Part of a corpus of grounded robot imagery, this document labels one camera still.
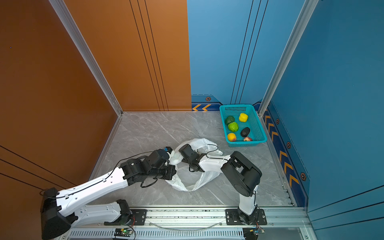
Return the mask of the white plastic bag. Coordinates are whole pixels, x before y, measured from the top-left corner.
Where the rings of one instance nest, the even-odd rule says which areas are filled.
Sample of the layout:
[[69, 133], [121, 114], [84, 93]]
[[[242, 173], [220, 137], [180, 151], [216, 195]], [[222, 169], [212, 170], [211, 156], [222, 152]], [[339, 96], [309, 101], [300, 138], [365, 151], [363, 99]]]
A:
[[207, 183], [217, 178], [220, 173], [208, 171], [208, 172], [190, 172], [189, 165], [182, 162], [182, 155], [179, 152], [181, 147], [184, 145], [190, 145], [192, 149], [199, 154], [209, 154], [210, 158], [222, 157], [221, 152], [216, 143], [208, 139], [192, 139], [182, 142], [176, 147], [175, 152], [170, 158], [170, 164], [176, 167], [177, 173], [172, 177], [171, 180], [166, 181], [167, 184], [173, 187], [173, 189], [182, 192], [193, 192]]

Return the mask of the yellow orange fruit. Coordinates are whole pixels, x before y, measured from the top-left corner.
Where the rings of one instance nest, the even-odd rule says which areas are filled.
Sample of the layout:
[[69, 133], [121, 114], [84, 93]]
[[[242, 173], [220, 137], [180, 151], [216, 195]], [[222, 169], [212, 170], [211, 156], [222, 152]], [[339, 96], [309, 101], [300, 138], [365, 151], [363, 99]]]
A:
[[234, 133], [229, 133], [229, 134], [227, 135], [227, 139], [228, 139], [228, 141], [230, 141], [230, 142], [235, 142], [235, 141], [237, 140], [237, 136], [236, 136]]

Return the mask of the dark green fruit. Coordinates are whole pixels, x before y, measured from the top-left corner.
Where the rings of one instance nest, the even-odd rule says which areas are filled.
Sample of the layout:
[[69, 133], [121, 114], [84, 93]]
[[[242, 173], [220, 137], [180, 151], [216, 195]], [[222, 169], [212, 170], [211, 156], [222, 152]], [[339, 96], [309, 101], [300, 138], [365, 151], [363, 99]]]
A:
[[235, 121], [235, 118], [233, 116], [228, 116], [225, 119], [225, 125], [228, 126], [229, 124], [233, 123]]

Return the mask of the dark avocado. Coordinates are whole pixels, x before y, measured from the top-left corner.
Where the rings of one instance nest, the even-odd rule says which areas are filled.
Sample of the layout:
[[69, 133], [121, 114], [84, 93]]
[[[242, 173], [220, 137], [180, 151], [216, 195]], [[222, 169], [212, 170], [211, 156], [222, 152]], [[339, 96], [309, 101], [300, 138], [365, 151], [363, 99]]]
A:
[[249, 127], [246, 127], [246, 128], [241, 130], [240, 135], [243, 138], [246, 138], [250, 134], [250, 132], [251, 132], [251, 129]]

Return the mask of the yellow lemon fruit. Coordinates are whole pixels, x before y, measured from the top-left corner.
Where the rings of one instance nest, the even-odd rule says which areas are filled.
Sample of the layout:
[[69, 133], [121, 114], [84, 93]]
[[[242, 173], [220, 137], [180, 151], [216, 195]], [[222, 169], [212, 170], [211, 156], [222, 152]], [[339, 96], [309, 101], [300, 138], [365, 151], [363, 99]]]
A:
[[245, 113], [240, 113], [239, 121], [242, 123], [246, 123], [248, 121], [249, 116]]

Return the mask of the teal plastic basket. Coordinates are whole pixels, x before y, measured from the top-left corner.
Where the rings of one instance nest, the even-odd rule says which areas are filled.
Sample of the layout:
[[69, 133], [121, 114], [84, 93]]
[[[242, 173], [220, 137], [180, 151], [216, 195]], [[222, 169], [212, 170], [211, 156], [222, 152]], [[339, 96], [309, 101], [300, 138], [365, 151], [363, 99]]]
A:
[[[239, 121], [240, 113], [245, 113], [249, 116], [248, 121], [246, 123], [242, 123]], [[263, 129], [259, 116], [252, 105], [222, 105], [220, 106], [220, 114], [223, 123], [223, 130], [225, 134], [225, 139], [229, 145], [229, 147], [251, 147], [256, 146], [261, 143], [265, 143], [267, 141], [266, 133]], [[235, 122], [239, 125], [239, 130], [237, 132], [231, 132], [228, 129], [228, 126], [225, 125], [225, 119], [228, 116], [233, 116], [235, 118]], [[240, 135], [242, 129], [249, 127], [251, 129], [248, 137], [252, 138], [251, 142], [244, 142], [244, 138]], [[227, 139], [227, 135], [229, 133], [234, 133], [237, 136], [237, 140], [235, 142], [230, 142]]]

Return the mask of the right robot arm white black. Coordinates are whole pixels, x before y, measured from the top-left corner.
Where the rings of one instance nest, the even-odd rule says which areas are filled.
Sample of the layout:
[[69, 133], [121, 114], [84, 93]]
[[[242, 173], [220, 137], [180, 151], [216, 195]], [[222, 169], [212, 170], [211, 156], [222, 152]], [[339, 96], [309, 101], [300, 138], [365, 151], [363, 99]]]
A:
[[210, 157], [199, 154], [191, 145], [183, 145], [179, 153], [191, 170], [202, 173], [223, 174], [240, 195], [238, 215], [245, 225], [257, 225], [259, 218], [256, 193], [262, 171], [238, 151], [227, 156]]

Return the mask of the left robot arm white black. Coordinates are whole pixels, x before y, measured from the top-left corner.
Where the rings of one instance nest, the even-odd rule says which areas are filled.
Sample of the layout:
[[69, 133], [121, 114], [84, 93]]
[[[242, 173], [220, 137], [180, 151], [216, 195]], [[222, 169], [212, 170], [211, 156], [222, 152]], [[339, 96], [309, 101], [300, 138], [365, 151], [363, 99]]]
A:
[[42, 239], [50, 240], [67, 232], [79, 220], [75, 212], [86, 204], [113, 191], [140, 183], [147, 178], [154, 181], [171, 180], [176, 167], [170, 160], [175, 152], [170, 147], [145, 152], [118, 161], [110, 172], [79, 186], [58, 191], [56, 188], [40, 192]]

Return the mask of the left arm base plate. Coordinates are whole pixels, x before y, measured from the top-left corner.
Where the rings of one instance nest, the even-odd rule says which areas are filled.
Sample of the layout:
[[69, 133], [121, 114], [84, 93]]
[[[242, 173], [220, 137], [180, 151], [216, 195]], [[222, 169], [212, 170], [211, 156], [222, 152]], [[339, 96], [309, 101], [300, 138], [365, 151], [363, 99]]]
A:
[[147, 218], [146, 209], [134, 209], [130, 214], [121, 214], [113, 222], [104, 222], [105, 226], [143, 226]]

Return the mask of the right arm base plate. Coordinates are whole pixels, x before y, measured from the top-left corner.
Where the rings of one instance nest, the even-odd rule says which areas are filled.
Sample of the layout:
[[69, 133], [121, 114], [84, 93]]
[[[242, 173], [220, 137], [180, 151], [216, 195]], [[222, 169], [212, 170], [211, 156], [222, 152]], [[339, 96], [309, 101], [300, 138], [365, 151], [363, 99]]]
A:
[[226, 209], [226, 223], [229, 226], [249, 225], [266, 226], [268, 224], [265, 211], [257, 208], [252, 214], [247, 215], [240, 209]]

